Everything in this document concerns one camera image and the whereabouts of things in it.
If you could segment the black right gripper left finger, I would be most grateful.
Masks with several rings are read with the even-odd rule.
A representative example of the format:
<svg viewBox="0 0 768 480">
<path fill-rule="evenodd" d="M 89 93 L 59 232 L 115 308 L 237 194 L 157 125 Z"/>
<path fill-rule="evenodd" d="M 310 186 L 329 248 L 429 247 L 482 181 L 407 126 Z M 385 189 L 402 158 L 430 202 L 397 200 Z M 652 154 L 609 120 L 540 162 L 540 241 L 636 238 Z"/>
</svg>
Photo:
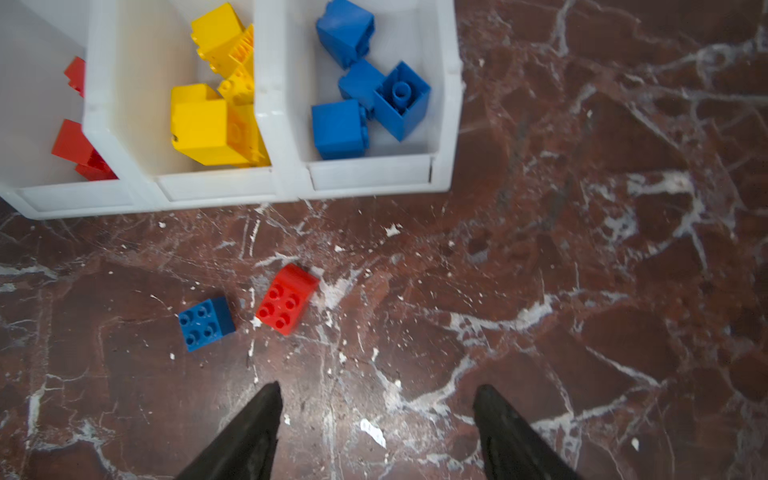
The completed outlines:
<svg viewBox="0 0 768 480">
<path fill-rule="evenodd" d="M 266 384 L 176 479 L 269 479 L 282 409 L 280 384 Z"/>
</svg>

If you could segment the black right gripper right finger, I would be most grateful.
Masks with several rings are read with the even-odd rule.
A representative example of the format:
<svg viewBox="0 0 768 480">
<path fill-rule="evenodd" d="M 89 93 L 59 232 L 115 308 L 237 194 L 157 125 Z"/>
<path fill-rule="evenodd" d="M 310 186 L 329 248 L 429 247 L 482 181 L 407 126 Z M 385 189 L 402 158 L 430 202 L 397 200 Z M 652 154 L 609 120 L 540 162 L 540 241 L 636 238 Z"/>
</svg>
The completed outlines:
<svg viewBox="0 0 768 480">
<path fill-rule="evenodd" d="M 473 412 L 487 479 L 581 479 L 492 385 L 477 388 Z"/>
</svg>

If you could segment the blue studded lego brick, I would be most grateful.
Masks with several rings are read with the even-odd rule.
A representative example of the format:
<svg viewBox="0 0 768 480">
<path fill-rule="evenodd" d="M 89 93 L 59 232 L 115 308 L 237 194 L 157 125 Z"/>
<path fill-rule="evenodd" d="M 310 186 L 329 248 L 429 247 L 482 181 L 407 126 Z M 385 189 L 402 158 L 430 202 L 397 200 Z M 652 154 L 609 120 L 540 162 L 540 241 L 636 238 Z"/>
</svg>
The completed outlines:
<svg viewBox="0 0 768 480">
<path fill-rule="evenodd" d="M 235 332 L 227 299 L 208 299 L 180 312 L 178 324 L 188 352 L 193 352 Z"/>
</svg>

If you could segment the yellow tall lego brick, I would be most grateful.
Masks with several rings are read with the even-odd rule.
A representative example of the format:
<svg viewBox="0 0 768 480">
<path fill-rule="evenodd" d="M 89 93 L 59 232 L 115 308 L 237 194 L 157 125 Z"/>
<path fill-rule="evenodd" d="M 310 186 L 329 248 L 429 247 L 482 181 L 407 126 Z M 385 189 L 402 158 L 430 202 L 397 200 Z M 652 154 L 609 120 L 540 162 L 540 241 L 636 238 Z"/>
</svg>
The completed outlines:
<svg viewBox="0 0 768 480">
<path fill-rule="evenodd" d="M 252 104 L 236 104 L 207 84 L 171 90 L 173 148 L 203 166 L 268 167 L 271 160 Z"/>
</svg>

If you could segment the blue lego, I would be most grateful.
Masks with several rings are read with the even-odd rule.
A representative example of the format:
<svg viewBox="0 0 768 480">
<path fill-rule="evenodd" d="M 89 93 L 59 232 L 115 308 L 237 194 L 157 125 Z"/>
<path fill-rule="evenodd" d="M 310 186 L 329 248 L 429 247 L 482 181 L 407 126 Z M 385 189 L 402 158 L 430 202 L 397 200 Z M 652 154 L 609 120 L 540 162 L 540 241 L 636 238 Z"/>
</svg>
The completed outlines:
<svg viewBox="0 0 768 480">
<path fill-rule="evenodd" d="M 401 61 L 374 90 L 374 117 L 404 141 L 426 116 L 430 85 Z"/>
</svg>

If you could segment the red long lego brick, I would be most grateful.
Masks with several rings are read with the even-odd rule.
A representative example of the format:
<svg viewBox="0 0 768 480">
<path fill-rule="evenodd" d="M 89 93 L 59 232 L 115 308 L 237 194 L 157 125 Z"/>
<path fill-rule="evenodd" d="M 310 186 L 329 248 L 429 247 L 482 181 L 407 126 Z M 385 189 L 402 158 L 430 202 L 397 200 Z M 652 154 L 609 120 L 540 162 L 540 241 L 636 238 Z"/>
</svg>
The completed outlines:
<svg viewBox="0 0 768 480">
<path fill-rule="evenodd" d="M 85 96 L 85 70 L 85 61 L 80 57 L 75 57 L 64 71 L 69 87 L 81 97 Z"/>
</svg>

